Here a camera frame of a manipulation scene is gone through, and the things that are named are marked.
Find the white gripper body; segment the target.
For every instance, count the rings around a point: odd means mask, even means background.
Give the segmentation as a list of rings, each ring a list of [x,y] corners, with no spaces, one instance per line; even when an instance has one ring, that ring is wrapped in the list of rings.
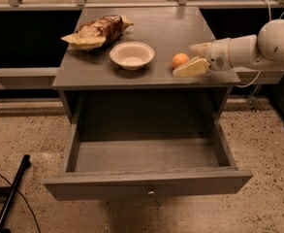
[[[216,40],[205,49],[205,58],[213,71],[228,71],[231,69],[229,50],[231,38]]]

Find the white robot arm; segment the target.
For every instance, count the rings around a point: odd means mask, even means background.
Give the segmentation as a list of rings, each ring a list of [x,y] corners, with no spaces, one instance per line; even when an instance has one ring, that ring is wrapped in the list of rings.
[[[194,57],[173,70],[178,78],[205,74],[208,70],[248,68],[262,72],[284,69],[284,19],[266,23],[257,35],[215,40],[192,45]]]

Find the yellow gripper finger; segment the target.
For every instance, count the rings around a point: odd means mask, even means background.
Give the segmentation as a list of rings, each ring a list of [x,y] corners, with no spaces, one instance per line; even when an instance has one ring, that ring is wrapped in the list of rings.
[[[177,78],[193,77],[205,74],[210,64],[205,58],[198,56],[180,65],[173,70],[173,76]]]
[[[189,50],[199,58],[205,57],[205,50],[210,46],[210,43],[202,43],[197,45],[192,45],[189,47]]]

